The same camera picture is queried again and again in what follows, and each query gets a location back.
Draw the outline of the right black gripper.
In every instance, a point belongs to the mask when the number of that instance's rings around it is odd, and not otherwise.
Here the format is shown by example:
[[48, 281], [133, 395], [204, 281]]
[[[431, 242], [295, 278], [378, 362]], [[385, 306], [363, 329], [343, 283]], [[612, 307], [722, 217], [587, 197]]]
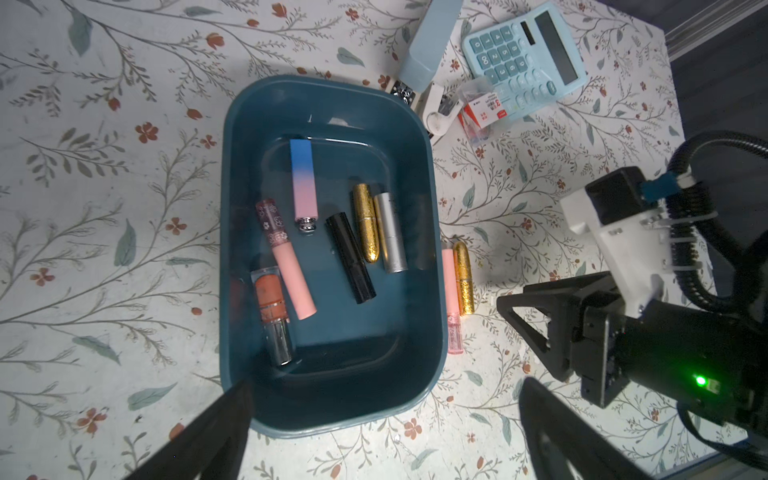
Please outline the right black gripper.
[[[498, 313], [558, 381], [572, 373], [601, 408], [631, 382], [713, 423], [767, 423], [767, 332], [739, 318], [650, 301], [637, 318], [609, 272], [531, 284]], [[547, 318], [542, 334], [516, 312]]]

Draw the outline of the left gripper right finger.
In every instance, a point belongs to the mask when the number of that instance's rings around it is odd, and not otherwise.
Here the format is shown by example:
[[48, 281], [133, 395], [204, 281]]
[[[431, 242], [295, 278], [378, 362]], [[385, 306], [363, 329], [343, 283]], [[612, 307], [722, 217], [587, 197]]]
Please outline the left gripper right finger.
[[533, 377], [523, 381], [520, 419], [531, 463], [539, 479], [647, 479], [643, 470], [622, 456]]

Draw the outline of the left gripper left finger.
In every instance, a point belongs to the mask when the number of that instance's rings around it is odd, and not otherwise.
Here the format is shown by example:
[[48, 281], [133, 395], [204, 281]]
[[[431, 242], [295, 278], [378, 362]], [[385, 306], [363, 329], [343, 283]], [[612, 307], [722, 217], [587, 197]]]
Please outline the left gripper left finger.
[[252, 385], [249, 380], [242, 380], [129, 477], [235, 479], [252, 415]]

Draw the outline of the dark red black lipstick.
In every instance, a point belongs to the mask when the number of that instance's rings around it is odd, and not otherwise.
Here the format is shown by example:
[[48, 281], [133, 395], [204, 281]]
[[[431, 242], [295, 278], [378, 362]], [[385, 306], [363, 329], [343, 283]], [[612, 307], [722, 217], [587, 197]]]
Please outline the dark red black lipstick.
[[250, 276], [267, 352], [276, 367], [284, 367], [293, 361], [294, 347], [279, 269], [276, 266], [262, 268], [251, 271]]

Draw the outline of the pink blue lipstick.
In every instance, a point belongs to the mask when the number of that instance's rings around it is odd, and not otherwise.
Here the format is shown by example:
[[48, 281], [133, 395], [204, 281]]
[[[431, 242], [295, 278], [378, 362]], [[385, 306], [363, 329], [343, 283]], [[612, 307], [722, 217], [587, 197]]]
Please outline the pink blue lipstick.
[[289, 147], [295, 223], [301, 233], [313, 234], [319, 214], [312, 145], [308, 139], [291, 139]]

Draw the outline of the silver clear lipstick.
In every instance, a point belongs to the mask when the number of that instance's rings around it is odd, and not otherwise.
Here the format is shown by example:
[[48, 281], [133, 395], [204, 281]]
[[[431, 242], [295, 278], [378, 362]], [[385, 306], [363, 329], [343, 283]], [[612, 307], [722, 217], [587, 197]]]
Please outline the silver clear lipstick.
[[393, 196], [383, 192], [376, 195], [373, 201], [386, 271], [404, 272], [408, 265]]

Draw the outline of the teal plastic storage box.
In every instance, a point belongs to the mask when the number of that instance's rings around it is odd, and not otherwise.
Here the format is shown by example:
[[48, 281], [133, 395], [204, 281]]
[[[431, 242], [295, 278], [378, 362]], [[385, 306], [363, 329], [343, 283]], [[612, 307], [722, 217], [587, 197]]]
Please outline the teal plastic storage box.
[[[392, 196], [406, 268], [368, 267], [375, 297], [358, 303], [322, 222], [295, 223], [289, 143], [312, 147], [319, 217], [354, 212], [365, 183]], [[396, 97], [327, 80], [276, 76], [245, 88], [223, 132], [220, 370], [225, 388], [248, 381], [251, 425], [277, 438], [348, 428], [415, 407], [436, 385], [447, 354], [446, 307], [432, 149], [416, 114]], [[293, 361], [269, 359], [251, 280], [276, 257], [256, 205], [271, 199], [315, 302], [292, 319]]]

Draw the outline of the pink lip gloss tube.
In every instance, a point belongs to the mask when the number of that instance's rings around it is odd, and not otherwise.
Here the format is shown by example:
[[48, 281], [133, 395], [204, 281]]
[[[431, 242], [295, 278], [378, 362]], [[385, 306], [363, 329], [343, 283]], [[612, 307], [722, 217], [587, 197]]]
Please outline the pink lip gloss tube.
[[299, 320], [308, 319], [317, 313], [317, 308], [280, 211], [271, 198], [257, 202], [255, 211], [282, 275], [297, 318]]

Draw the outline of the gold lipstick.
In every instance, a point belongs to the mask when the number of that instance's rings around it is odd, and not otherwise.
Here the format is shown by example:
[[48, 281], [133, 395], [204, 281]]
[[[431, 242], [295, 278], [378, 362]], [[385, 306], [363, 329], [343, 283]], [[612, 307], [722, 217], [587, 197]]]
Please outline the gold lipstick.
[[453, 244], [453, 253], [460, 312], [462, 315], [472, 315], [475, 313], [475, 303], [469, 250], [463, 241], [457, 240]]
[[375, 263], [380, 258], [380, 245], [377, 218], [369, 186], [365, 183], [355, 185], [352, 195], [363, 257], [366, 262]]

